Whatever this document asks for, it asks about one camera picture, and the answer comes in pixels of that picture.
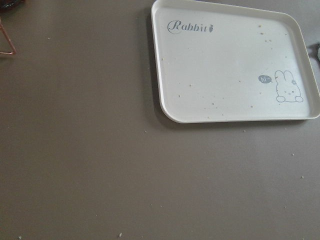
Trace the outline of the cream rabbit tray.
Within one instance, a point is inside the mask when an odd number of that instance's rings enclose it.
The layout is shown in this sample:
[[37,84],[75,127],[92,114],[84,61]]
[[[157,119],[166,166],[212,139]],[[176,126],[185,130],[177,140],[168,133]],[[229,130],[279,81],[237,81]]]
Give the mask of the cream rabbit tray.
[[159,102],[177,123],[308,120],[320,93],[290,15],[196,0],[151,7]]

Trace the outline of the grey folded cloth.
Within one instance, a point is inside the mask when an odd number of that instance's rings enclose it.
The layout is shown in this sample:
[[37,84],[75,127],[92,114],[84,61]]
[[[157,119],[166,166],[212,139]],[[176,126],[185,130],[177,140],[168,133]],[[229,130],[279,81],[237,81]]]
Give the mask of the grey folded cloth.
[[310,58],[320,60],[320,43],[314,43],[307,47]]

